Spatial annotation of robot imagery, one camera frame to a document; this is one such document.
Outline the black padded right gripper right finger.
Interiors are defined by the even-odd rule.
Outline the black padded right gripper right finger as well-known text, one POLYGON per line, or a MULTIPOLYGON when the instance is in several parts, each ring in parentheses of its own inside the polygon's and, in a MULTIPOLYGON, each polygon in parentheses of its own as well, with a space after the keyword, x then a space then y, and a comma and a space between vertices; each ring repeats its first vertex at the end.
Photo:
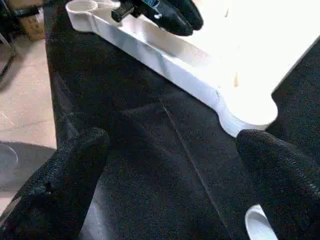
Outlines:
POLYGON ((260 191, 260 205, 280 240, 320 238, 320 166, 293 144, 245 129, 237 152, 260 191))

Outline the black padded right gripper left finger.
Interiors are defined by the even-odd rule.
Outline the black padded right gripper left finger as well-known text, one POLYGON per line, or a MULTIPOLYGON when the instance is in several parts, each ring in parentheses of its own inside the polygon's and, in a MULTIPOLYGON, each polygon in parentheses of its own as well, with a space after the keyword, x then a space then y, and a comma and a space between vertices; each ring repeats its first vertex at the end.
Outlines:
POLYGON ((62 143, 0 216, 2 240, 75 240, 106 165, 110 138, 89 128, 62 143))

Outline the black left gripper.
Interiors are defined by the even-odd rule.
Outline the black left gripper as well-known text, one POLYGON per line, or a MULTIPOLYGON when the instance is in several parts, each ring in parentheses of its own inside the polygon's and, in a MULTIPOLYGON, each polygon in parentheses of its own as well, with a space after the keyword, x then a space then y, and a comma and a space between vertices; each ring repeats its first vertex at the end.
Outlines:
POLYGON ((111 11, 117 23, 128 15, 144 15, 158 27, 177 36, 187 37, 204 25, 200 11, 192 0, 121 0, 111 11))

